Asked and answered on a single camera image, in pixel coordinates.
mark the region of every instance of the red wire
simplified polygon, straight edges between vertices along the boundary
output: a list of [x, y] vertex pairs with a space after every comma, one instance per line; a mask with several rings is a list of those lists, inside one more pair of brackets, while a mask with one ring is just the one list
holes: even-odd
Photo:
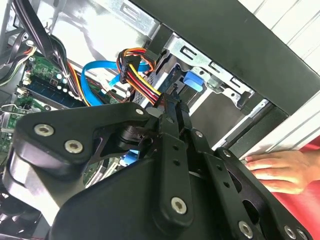
[[151, 98], [152, 98], [153, 100], [155, 100], [155, 101], [158, 100], [158, 98], [153, 95], [153, 93], [151, 92], [151, 90], [148, 89], [148, 88], [146, 88], [141, 82], [139, 82], [138, 80], [136, 80], [136, 78], [135, 78], [130, 72], [128, 72], [128, 75], [129, 75], [130, 78], [134, 81], [135, 84], [137, 84], [141, 89], [144, 90], [145, 93], [148, 94], [149, 97], [151, 97]]

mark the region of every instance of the capacitor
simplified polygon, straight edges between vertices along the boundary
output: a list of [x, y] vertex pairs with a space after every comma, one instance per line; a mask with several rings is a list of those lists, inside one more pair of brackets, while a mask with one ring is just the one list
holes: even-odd
[[58, 74], [56, 75], [56, 78], [59, 79], [59, 80], [61, 80], [61, 79], [62, 79], [61, 73], [58, 73]]

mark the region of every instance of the connector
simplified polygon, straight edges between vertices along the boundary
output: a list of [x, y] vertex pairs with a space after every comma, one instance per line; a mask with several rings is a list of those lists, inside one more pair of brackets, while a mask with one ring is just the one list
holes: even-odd
[[16, 92], [17, 92], [18, 94], [20, 94], [20, 95], [24, 95], [24, 94], [27, 93], [27, 89], [25, 89], [24, 87], [18, 87], [18, 88], [16, 89]]
[[141, 62], [140, 56], [125, 56], [122, 63], [121, 73], [119, 81], [122, 84], [127, 83], [128, 71], [130, 69], [129, 64], [132, 64], [135, 69], [139, 68]]

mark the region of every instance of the metal bracket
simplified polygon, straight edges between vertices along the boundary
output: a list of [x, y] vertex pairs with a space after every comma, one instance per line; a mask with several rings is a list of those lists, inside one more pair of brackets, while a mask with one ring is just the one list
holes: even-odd
[[114, 15], [151, 38], [160, 23], [129, 0], [95, 0]]

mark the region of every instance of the human hand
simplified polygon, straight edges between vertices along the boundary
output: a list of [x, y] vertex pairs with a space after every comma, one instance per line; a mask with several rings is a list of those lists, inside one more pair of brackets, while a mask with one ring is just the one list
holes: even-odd
[[299, 194], [320, 180], [320, 151], [282, 151], [246, 157], [246, 167], [270, 191]]

